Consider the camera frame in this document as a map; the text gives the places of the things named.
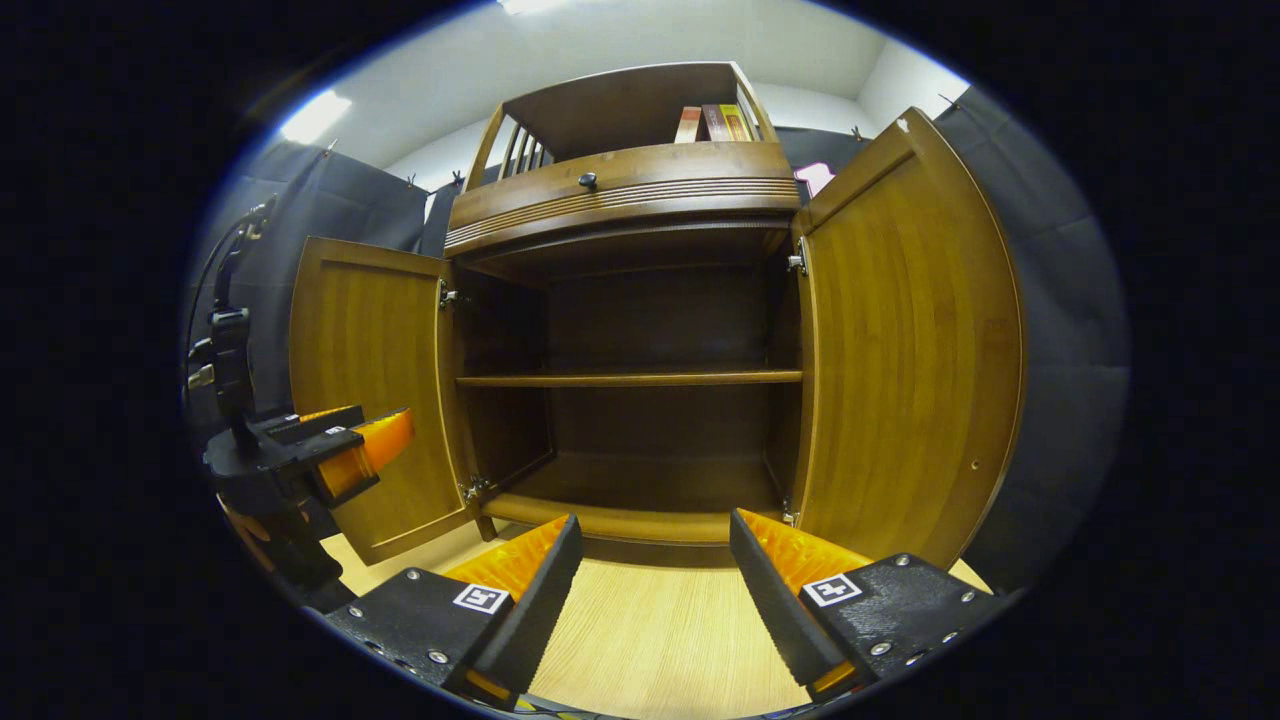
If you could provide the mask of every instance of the decorative groove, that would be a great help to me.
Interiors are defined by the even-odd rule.
[[[780,197],[791,199],[796,195],[795,182],[782,178],[726,178],[726,179],[691,179],[668,181],[613,190],[600,190],[596,192],[558,197],[534,205],[517,208],[507,213],[486,218],[463,225],[445,234],[444,245],[454,246],[475,240],[480,236],[556,218],[585,213],[590,210],[604,210],[636,205],[641,202],[658,202],[663,200],[686,200],[723,196],[753,196],[753,197]]]

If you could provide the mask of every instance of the ceiling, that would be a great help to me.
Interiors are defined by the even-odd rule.
[[[588,74],[736,60],[753,83],[858,96],[884,36],[804,0],[567,0],[508,15],[495,1],[384,51],[334,85],[352,100],[325,132],[385,168],[488,118],[502,100]]]

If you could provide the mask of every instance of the ceiling light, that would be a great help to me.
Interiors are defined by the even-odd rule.
[[[507,10],[508,15],[516,15],[520,13],[535,13],[538,10],[545,10],[547,8],[554,8],[556,5],[563,4],[566,0],[498,0],[503,10]]]
[[[338,97],[333,90],[326,90],[311,99],[301,110],[289,118],[289,122],[280,126],[280,135],[285,140],[307,145],[314,142],[320,133],[332,126],[347,108],[351,100]]]

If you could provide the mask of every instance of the wooden shelf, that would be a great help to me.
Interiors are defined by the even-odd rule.
[[[726,544],[728,512],[735,507],[782,516],[773,483],[756,457],[561,454],[481,511],[532,525],[575,512],[590,537]]]
[[[509,375],[467,375],[463,387],[667,387],[797,383],[804,373],[774,368],[649,368],[631,370],[535,370]]]

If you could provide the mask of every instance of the dark curtain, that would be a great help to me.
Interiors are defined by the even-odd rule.
[[[791,163],[791,170],[806,168],[814,163],[826,163],[831,174],[840,174],[845,165],[867,146],[867,140],[859,142],[852,135],[827,132],[824,129],[777,128],[782,154]],[[809,202],[809,186],[796,181],[800,201]]]
[[[209,222],[196,234],[180,304],[179,332],[187,325],[200,269],[218,240],[237,218],[273,193],[279,199],[269,229],[241,264],[230,284],[230,304],[250,310],[250,356],[260,415],[276,414],[292,406],[289,309],[307,236],[416,252],[422,240],[426,205],[426,192],[421,188],[338,152],[325,154],[324,149],[293,142],[270,147],[232,174],[210,211]],[[224,255],[227,249],[224,246],[219,255]],[[200,288],[189,342],[209,336],[209,311],[219,261],[220,258],[214,261]],[[188,348],[189,343],[179,348],[183,357]],[[191,392],[188,419],[192,439],[197,445],[224,427],[211,386]]]
[[[498,167],[494,165],[497,176]],[[444,259],[444,236],[449,232],[449,213],[453,211],[453,199],[462,192],[462,181],[454,181],[438,188],[431,196],[431,211],[426,215],[426,224],[422,225],[422,241],[419,246],[420,255]]]
[[[1115,457],[1129,388],[1120,274],[1088,201],[1025,127],[970,87],[934,120],[1005,228],[1027,333],[1018,447],[964,559],[993,589],[1034,580]]]

